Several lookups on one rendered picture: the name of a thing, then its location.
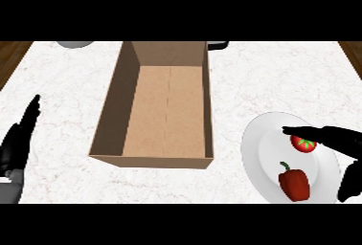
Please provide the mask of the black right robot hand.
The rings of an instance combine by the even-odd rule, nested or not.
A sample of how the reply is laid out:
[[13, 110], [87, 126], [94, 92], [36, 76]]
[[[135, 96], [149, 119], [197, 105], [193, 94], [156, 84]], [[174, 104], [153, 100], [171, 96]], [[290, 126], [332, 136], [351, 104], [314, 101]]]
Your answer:
[[335, 126], [283, 126], [282, 133], [317, 142], [354, 159], [345, 168], [336, 198], [344, 202], [362, 194], [362, 133]]

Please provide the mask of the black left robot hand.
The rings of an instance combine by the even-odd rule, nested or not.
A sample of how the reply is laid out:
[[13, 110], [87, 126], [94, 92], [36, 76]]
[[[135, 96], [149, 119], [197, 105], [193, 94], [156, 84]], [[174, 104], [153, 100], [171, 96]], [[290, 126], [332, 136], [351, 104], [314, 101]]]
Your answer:
[[0, 144], [0, 177], [8, 177], [14, 169], [25, 169], [38, 116], [39, 96], [35, 96], [26, 106], [20, 121], [11, 125]]

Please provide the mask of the white plate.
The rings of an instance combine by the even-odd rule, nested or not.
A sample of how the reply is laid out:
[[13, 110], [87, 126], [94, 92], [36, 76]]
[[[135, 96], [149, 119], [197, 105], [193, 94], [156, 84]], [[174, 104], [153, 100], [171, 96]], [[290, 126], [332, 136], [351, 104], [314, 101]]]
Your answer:
[[242, 137], [242, 161], [248, 179], [270, 203], [292, 204], [279, 187], [279, 174], [285, 162], [290, 169], [301, 169], [308, 178], [310, 198], [299, 204], [333, 203], [341, 183], [341, 171], [333, 151], [316, 145], [310, 153], [299, 152], [282, 133], [283, 126], [308, 126], [296, 116], [268, 112], [254, 118]]

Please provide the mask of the red bell pepper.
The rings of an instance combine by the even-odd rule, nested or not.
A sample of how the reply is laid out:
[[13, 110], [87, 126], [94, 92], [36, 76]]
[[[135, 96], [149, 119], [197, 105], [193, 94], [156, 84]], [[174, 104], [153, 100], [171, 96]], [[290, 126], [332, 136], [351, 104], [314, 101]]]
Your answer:
[[310, 183], [307, 174], [301, 169], [292, 169], [286, 162], [279, 163], [283, 173], [279, 174], [279, 187], [292, 202], [310, 198]]

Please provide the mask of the brown cardboard box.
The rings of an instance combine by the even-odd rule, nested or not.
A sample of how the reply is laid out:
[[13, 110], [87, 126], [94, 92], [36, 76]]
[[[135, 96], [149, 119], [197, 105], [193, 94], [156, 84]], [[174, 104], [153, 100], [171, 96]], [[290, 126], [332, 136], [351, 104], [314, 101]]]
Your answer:
[[203, 41], [122, 43], [88, 156], [118, 167], [208, 167], [214, 140]]

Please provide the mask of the red tomato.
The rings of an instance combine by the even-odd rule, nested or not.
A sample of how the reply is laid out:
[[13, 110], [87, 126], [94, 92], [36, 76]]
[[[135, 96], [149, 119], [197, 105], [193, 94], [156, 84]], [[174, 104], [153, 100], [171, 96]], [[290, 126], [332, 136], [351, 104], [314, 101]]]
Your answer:
[[289, 136], [289, 142], [290, 142], [292, 147], [302, 153], [313, 152], [316, 148], [316, 142], [304, 140], [302, 138], [293, 135]]

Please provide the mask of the grey round object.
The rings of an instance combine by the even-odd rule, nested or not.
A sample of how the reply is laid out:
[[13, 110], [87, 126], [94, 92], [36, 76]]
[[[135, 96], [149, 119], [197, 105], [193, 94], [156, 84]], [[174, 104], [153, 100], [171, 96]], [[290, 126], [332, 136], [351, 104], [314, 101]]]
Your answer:
[[85, 47], [92, 41], [56, 41], [56, 43], [67, 49], [78, 49]]

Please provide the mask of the black object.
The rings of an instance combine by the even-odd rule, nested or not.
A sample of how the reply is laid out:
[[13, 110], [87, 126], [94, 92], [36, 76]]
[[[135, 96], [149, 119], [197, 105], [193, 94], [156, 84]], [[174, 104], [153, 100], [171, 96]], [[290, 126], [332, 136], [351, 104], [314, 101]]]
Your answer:
[[208, 50], [214, 51], [214, 50], [223, 50], [228, 45], [227, 41], [209, 41], [208, 42]]

